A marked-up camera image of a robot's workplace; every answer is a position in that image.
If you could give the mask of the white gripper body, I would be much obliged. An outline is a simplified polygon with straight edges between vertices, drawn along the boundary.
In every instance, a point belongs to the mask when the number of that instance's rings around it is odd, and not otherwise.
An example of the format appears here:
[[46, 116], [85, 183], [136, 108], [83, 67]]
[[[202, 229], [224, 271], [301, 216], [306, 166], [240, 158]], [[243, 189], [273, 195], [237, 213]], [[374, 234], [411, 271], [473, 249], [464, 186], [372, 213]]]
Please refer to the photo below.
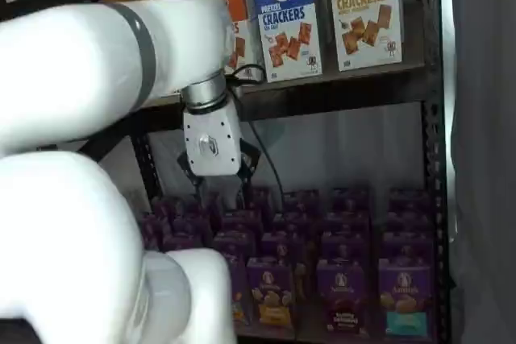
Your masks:
[[196, 176], [234, 176], [241, 167], [241, 130], [232, 98], [211, 112], [183, 114], [189, 166]]

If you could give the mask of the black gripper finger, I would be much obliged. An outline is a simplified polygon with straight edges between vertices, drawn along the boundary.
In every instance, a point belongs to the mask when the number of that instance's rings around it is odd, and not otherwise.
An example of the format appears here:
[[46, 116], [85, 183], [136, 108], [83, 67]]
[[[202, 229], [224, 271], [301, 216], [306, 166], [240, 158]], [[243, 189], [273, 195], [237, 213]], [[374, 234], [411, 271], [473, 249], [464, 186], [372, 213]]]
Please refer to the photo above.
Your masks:
[[244, 209], [249, 209], [253, 197], [252, 177], [260, 161], [261, 151], [243, 139], [239, 141], [239, 145], [241, 156], [241, 165], [237, 172], [237, 177], [241, 181], [239, 203]]
[[194, 196], [196, 199], [200, 202], [202, 202], [202, 186], [204, 184], [205, 179], [202, 176], [197, 176], [194, 174], [191, 163], [189, 162], [189, 158], [186, 151], [183, 151], [178, 157], [177, 157], [177, 164], [183, 171], [186, 178], [189, 180], [191, 185], [194, 188]]

